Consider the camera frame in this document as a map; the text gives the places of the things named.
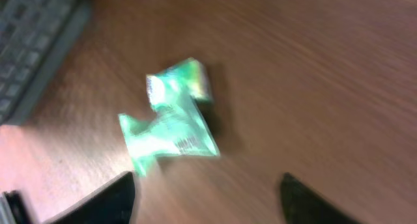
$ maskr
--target candy wrapper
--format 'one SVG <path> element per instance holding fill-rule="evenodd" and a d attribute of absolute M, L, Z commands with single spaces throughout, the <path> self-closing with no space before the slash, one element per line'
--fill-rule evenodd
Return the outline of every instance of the candy wrapper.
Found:
<path fill-rule="evenodd" d="M 188 94 L 199 104 L 213 101 L 205 67 L 194 58 L 189 58 L 159 74 L 147 75 L 147 92 L 153 109 L 169 103 L 173 98 L 167 89 L 180 85 L 188 88 Z"/>
<path fill-rule="evenodd" d="M 164 104 L 152 122 L 120 114 L 119 120 L 135 170 L 145 176 L 160 156 L 219 156 L 220 153 L 187 87 L 166 85 Z"/>

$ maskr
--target desk surface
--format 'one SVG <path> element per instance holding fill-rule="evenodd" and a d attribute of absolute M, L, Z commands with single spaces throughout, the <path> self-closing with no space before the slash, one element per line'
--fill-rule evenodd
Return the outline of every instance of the desk surface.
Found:
<path fill-rule="evenodd" d="M 283 223 L 292 172 L 364 223 L 417 220 L 417 0 L 94 0 L 31 120 L 0 128 L 0 190 L 41 221 L 131 170 L 117 113 L 145 74 L 207 65 L 219 160 L 162 161 L 139 223 Z"/>

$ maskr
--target green foil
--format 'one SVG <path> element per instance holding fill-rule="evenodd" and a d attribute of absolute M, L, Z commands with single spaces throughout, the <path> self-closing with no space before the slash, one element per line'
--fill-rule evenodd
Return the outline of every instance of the green foil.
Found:
<path fill-rule="evenodd" d="M 194 58 L 189 58 L 159 74 L 147 75 L 147 92 L 153 109 L 170 101 L 166 90 L 179 83 L 188 88 L 188 94 L 198 103 L 213 101 L 205 67 Z"/>
<path fill-rule="evenodd" d="M 135 170 L 146 176 L 160 156 L 219 156 L 207 125 L 186 87 L 167 86 L 164 104 L 152 122 L 120 114 L 119 120 Z"/>

